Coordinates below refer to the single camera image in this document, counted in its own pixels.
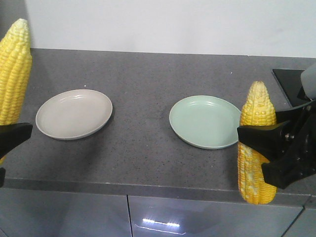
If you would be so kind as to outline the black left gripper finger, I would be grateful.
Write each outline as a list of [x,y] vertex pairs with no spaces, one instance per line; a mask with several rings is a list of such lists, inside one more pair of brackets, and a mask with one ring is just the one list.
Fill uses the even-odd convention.
[[15,147],[30,139],[33,125],[16,123],[0,126],[0,157],[4,157]]
[[0,168],[0,187],[3,187],[5,181],[5,169],[3,167]]

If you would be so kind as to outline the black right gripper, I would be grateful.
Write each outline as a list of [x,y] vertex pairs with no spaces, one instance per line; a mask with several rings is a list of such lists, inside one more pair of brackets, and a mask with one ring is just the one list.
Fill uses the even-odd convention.
[[237,133],[241,143],[269,161],[261,165],[267,184],[285,189],[316,173],[315,101],[301,107],[292,128],[291,122],[287,120],[274,125],[239,126]]

